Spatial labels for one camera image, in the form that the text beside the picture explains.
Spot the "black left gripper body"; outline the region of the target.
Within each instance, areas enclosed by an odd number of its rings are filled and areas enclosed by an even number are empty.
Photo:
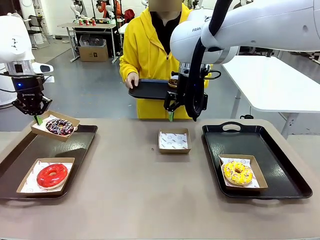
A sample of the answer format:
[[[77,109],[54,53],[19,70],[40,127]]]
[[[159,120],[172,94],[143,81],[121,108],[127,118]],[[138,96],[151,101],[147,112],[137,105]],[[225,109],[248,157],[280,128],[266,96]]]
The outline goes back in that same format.
[[[39,76],[27,76],[27,77],[12,77],[12,83],[17,93],[19,100],[24,96],[36,97],[44,90],[43,83],[45,77]]]

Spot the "person's right forearm yellow sleeve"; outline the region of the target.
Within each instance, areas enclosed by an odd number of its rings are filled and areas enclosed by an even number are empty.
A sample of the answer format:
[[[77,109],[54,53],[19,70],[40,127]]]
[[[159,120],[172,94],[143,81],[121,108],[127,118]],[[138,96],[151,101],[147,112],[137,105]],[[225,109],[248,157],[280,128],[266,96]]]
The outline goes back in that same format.
[[[139,61],[135,55],[122,55],[119,59],[121,76],[126,79],[130,73],[139,73]]]

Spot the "black office chair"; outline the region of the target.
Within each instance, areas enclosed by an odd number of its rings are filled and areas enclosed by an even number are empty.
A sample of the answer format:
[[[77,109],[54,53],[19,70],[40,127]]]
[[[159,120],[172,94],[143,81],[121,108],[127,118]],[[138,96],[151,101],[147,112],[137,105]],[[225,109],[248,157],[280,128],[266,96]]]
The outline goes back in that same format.
[[[42,49],[51,46],[48,40],[44,28],[42,26],[42,17],[36,15],[28,16],[29,29],[27,30],[32,49]]]

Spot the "black serving tray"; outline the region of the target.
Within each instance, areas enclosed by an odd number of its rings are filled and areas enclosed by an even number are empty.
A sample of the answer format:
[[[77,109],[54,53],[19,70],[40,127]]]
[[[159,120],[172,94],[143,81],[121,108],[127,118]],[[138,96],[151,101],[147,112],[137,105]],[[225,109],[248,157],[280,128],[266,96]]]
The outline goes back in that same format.
[[[168,93],[177,98],[177,89],[170,87],[167,80],[139,79],[138,86],[128,90],[128,94],[136,99],[165,100]]]

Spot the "clear storage bin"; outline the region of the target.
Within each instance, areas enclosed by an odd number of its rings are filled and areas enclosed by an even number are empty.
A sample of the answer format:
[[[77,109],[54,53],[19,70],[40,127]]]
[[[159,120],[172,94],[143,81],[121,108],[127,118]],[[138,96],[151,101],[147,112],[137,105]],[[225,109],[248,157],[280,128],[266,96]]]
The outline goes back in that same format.
[[[104,47],[107,45],[107,41],[103,38],[97,38],[90,34],[83,34],[79,39],[81,47]]]

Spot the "brown cardboard shipping box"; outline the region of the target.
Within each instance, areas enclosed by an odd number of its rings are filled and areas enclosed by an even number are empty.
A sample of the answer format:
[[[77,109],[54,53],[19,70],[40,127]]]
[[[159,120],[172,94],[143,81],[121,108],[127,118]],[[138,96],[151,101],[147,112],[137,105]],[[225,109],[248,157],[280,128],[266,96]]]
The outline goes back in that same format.
[[[80,46],[78,50],[82,62],[106,62],[109,59],[106,44],[104,46]]]

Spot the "red glazed donut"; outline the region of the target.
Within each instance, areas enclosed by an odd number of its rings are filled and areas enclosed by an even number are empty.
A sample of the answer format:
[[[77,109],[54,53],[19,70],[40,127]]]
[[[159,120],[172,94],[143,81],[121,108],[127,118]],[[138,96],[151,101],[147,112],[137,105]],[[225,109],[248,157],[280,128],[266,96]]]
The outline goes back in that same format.
[[[68,176],[68,169],[61,163],[43,168],[36,177],[37,184],[45,189],[54,189],[62,185]]]

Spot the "large white table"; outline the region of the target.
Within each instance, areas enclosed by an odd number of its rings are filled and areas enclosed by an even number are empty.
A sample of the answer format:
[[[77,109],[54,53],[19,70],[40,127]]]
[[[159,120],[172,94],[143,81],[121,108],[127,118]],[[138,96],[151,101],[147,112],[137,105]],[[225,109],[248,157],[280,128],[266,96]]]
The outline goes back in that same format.
[[[237,87],[231,111],[241,97],[260,112],[287,113],[281,135],[287,138],[301,113],[320,113],[320,84],[276,57],[236,55],[222,65]]]

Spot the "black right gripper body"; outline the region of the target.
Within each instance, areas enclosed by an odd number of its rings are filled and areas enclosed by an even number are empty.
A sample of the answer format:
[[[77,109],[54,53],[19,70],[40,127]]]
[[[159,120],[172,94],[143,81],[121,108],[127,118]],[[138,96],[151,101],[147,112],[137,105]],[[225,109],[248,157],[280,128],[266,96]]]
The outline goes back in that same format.
[[[184,103],[185,102],[187,83],[188,83],[188,77],[179,73],[178,74],[177,91],[176,91],[176,97],[175,97],[176,103]]]

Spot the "red bag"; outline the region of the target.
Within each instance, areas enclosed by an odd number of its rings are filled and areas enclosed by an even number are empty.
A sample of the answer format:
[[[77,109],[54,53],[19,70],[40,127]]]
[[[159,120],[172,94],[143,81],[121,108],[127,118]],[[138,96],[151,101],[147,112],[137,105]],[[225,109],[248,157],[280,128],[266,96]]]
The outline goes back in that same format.
[[[135,18],[135,13],[132,9],[127,9],[124,11],[124,23],[129,23],[132,19]]]

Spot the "person's right hand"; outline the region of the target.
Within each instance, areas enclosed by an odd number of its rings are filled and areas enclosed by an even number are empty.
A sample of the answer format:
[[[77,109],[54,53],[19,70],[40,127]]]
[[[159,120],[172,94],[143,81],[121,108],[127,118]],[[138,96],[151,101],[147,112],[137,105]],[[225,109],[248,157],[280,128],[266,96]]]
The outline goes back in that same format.
[[[139,84],[139,75],[136,72],[129,73],[124,83],[129,90],[137,87]]]

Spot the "yellow sprinkled donut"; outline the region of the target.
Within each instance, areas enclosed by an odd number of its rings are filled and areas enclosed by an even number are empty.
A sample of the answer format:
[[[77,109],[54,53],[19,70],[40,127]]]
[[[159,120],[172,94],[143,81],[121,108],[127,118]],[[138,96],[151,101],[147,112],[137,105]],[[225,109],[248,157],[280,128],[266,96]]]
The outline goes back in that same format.
[[[254,177],[250,167],[237,161],[224,164],[223,174],[230,183],[241,187],[251,184]]]

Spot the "brown cardboard tray box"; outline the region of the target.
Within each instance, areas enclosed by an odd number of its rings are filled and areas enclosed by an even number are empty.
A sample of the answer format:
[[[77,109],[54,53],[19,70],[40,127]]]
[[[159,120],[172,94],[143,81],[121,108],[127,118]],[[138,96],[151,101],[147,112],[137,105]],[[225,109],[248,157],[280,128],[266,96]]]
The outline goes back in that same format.
[[[35,121],[30,126],[31,131],[61,142],[66,142],[80,124],[80,120],[76,118],[51,110],[47,110],[40,117],[42,124],[37,124]]]
[[[225,180],[224,180],[224,177],[222,176],[223,178],[223,181],[222,181],[222,185],[224,187],[226,187],[227,190],[235,190],[235,191],[258,191],[258,192],[261,192],[261,191],[264,191],[268,188],[268,184],[265,180],[265,177],[262,173],[262,170],[260,169],[259,167],[259,164],[256,160],[256,158],[253,156],[253,155],[241,155],[241,154],[220,154],[218,156],[219,158],[219,164],[220,164],[220,172],[222,173],[222,170],[221,170],[221,163],[220,163],[220,156],[222,157],[227,157],[227,158],[239,158],[239,159],[249,159],[250,160],[250,165],[251,165],[251,168],[253,169],[253,172],[254,172],[254,175],[256,177],[256,180],[259,184],[259,187],[258,188],[240,188],[240,187],[229,187],[229,186],[226,186],[225,184]]]
[[[177,133],[177,134],[187,134],[187,143],[188,143],[188,149],[178,149],[178,150],[173,150],[173,149],[160,149],[159,145],[159,136],[160,132],[164,133]],[[158,149],[161,154],[188,154],[190,150],[192,149],[192,144],[191,144],[191,138],[190,138],[190,133],[187,128],[168,128],[168,129],[160,129],[158,133]]]
[[[75,161],[75,159],[73,158],[73,157],[54,157],[54,158],[38,158],[38,159],[36,159],[36,161],[33,163],[33,165],[30,167],[30,169],[28,170],[28,172],[31,170],[31,168],[34,166],[34,164],[37,162],[37,161],[43,161],[43,162],[52,162],[52,163],[73,163],[73,166],[75,165],[74,164],[74,161]],[[59,192],[46,192],[46,193],[17,193],[17,191],[16,191],[16,193],[18,194],[18,195],[20,195],[20,196],[26,196],[26,197],[32,197],[32,198],[38,198],[38,197],[49,197],[49,196],[61,196],[62,195],[62,192],[63,192],[63,189],[61,190],[61,191],[59,191]]]

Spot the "person in yellow hoodie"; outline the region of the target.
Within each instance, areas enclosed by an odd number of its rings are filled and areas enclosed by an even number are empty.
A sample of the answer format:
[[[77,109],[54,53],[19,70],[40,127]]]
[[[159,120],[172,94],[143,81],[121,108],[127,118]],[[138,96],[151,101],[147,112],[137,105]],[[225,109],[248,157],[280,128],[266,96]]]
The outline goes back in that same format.
[[[126,27],[123,55],[136,56],[139,79],[166,80],[179,70],[179,61],[172,55],[170,38],[173,30],[186,21],[191,9],[184,3],[180,10],[151,11],[146,8]]]

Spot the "wooden top metal table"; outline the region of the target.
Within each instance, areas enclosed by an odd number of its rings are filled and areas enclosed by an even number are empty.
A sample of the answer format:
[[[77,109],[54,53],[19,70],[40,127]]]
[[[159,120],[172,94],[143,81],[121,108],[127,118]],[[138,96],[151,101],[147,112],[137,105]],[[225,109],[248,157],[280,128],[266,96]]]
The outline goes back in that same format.
[[[98,34],[98,35],[111,35],[111,40],[112,40],[112,54],[113,54],[113,59],[111,61],[112,64],[115,64],[116,61],[118,60],[117,52],[115,49],[115,33],[114,33],[114,28],[116,27],[116,24],[101,24],[101,23],[96,23],[95,25],[87,25],[86,23],[83,25],[80,25],[79,23],[63,23],[58,25],[58,28],[64,28],[66,29],[67,36],[69,39],[69,43],[71,46],[72,50],[72,55],[73,58],[69,60],[70,63],[73,63],[74,61],[78,60],[80,58],[79,54],[76,54],[75,51],[75,45],[74,41],[71,38],[71,29],[73,33],[79,33],[79,34]]]

